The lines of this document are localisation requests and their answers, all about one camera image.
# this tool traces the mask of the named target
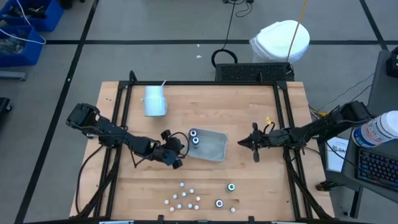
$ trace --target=white cup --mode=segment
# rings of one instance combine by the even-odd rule
[[[145,116],[165,116],[167,101],[163,95],[163,86],[145,86],[144,114]]]

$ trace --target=wooden table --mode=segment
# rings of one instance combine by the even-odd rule
[[[105,117],[112,117],[117,86],[117,82],[102,84],[97,107]],[[311,122],[303,83],[290,82],[288,87],[295,125],[303,126]],[[279,128],[271,86],[172,85],[165,86],[164,94],[169,104],[166,117],[148,118],[144,116],[141,102],[144,86],[133,86],[127,117],[129,132],[161,139],[160,133],[165,129],[170,129],[172,133],[188,133],[190,128],[219,131],[228,135],[226,159],[210,162],[188,157],[183,160],[183,167],[177,170],[159,162],[144,161],[134,169],[128,148],[123,147],[112,219],[156,220],[158,215],[164,215],[165,220],[247,220],[248,216],[254,216],[257,221],[294,220],[282,148],[261,149],[261,161],[254,163],[252,152],[236,143],[251,133],[252,122],[257,122],[262,129],[266,118],[270,117]],[[288,126],[281,91],[280,98],[285,125]],[[315,141],[308,146],[317,149]],[[96,148],[98,140],[88,140],[85,158]],[[104,150],[87,163],[82,173],[80,207],[97,189],[103,157]],[[307,150],[302,162],[309,191],[334,217],[329,193],[315,189],[316,184],[325,180],[320,156]],[[184,188],[179,187],[180,182],[185,182]],[[236,186],[233,193],[225,191],[226,184],[230,182]],[[181,197],[181,193],[188,193],[190,188],[195,189],[194,195]],[[297,192],[301,216],[304,217],[302,194],[298,188]],[[179,198],[174,200],[173,194],[178,194]],[[201,197],[200,202],[195,201],[196,196]],[[105,193],[101,214],[104,214],[107,199],[108,193]],[[170,200],[169,205],[164,204],[165,199]],[[215,207],[216,199],[224,201],[223,208]],[[177,210],[178,203],[183,205],[182,210]],[[188,209],[188,203],[199,205],[200,209]],[[174,212],[169,211],[170,206],[175,207]],[[230,207],[236,208],[236,212],[231,213]]]

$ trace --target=white trash can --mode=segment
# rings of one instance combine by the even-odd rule
[[[286,62],[292,43],[296,21],[276,22],[260,31],[249,41],[253,50],[253,63]],[[293,63],[303,56],[310,43],[310,34],[299,25],[290,51],[289,62]]]

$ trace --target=white lid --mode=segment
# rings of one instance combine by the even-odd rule
[[[296,21],[276,22],[265,28],[255,38],[255,44],[267,54],[275,57],[287,57],[289,47],[292,43],[294,31],[297,27]],[[301,24],[298,26],[297,33],[293,42],[290,56],[300,54],[307,49],[310,43],[310,34]]]
[[[398,111],[390,111],[381,116],[384,130],[398,138]]]

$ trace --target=black keyboard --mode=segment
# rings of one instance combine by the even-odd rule
[[[359,148],[356,178],[398,192],[398,160]]]

